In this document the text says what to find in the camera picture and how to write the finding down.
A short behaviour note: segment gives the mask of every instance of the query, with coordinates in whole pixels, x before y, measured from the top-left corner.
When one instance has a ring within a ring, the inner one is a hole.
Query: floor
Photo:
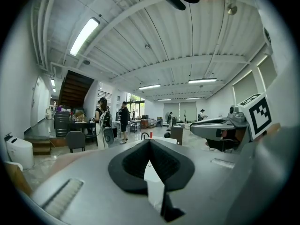
[[[36,131],[42,131],[44,132],[44,128],[46,128],[49,125],[49,121],[51,120],[45,120],[45,122],[41,123],[43,125],[39,126]],[[156,137],[164,137],[164,134],[167,127],[155,127],[152,129],[146,129],[137,131],[136,133],[130,133],[128,136],[128,142],[133,142],[141,139],[141,134],[143,132],[146,132],[150,134],[150,131],[153,131],[153,136]],[[183,130],[183,142],[182,146],[191,147],[191,148],[200,148],[202,150],[209,150],[209,147],[205,145],[206,140],[203,138],[200,138],[194,134],[191,134],[189,130]],[[111,147],[120,146],[119,141],[115,141]],[[97,150],[96,143],[87,144],[85,147],[86,150]],[[81,149],[74,149],[74,152],[80,152]],[[68,147],[60,147],[60,148],[52,148],[51,155],[49,156],[35,156],[34,161],[35,165],[33,168],[29,170],[23,171],[23,174],[28,181],[29,185],[33,190],[35,190],[45,179],[46,174],[50,171],[52,165],[55,163],[56,158],[63,154],[70,153],[70,150]]]
[[[24,135],[25,139],[49,139],[56,138],[54,129],[54,119],[44,119],[37,125],[33,126]]]

